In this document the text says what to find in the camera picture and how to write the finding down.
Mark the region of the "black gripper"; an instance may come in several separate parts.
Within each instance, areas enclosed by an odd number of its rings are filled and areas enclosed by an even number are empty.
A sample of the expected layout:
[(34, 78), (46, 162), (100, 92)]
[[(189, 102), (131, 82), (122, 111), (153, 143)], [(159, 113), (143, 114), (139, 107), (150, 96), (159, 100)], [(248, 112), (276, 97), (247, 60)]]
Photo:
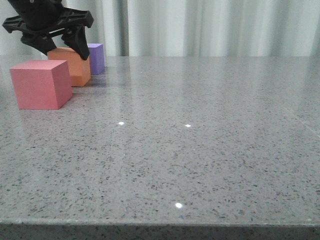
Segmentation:
[(64, 44), (72, 48), (83, 60), (90, 51), (85, 28), (93, 25), (88, 10), (64, 7), (60, 0), (10, 0), (17, 16), (8, 17), (2, 26), (8, 33), (22, 32), (20, 41), (44, 55), (57, 48), (51, 38), (62, 35)]

